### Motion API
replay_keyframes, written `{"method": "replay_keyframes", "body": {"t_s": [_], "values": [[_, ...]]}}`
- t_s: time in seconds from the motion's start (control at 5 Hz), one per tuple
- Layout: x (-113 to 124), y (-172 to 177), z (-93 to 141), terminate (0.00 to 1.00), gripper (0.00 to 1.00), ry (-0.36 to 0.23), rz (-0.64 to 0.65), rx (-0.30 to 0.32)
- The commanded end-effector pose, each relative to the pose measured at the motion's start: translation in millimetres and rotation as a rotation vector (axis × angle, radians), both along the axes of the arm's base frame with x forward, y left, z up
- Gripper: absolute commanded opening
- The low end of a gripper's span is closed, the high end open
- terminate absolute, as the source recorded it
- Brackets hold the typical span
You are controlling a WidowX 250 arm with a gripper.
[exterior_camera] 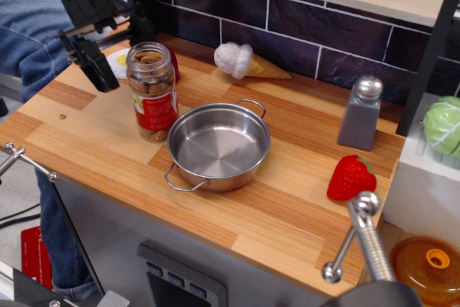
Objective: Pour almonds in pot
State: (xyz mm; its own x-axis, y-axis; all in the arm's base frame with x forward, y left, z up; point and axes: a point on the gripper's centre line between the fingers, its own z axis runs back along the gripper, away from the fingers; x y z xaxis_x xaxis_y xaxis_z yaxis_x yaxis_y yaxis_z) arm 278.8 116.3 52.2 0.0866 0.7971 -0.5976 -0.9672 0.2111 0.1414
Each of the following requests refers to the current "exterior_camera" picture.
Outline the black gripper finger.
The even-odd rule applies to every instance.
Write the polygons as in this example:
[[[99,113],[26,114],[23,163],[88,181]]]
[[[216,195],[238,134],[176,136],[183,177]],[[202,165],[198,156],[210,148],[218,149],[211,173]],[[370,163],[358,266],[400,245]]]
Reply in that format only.
[[[65,47],[67,60],[78,65],[98,91],[107,93],[119,87],[118,80],[96,42],[81,35],[68,36],[63,31],[59,31],[58,36]]]
[[[134,4],[133,12],[129,16],[129,31],[131,46],[156,41],[154,22],[147,16],[144,6],[139,2]]]

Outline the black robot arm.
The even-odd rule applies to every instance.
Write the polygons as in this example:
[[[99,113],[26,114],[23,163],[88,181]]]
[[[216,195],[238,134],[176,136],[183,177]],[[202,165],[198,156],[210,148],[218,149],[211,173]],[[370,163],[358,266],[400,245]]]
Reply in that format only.
[[[60,31],[66,58],[85,73],[98,91],[119,87],[105,55],[101,52],[128,40],[131,45],[155,38],[153,22],[144,7],[133,1],[121,5],[119,0],[61,0],[73,28]]]

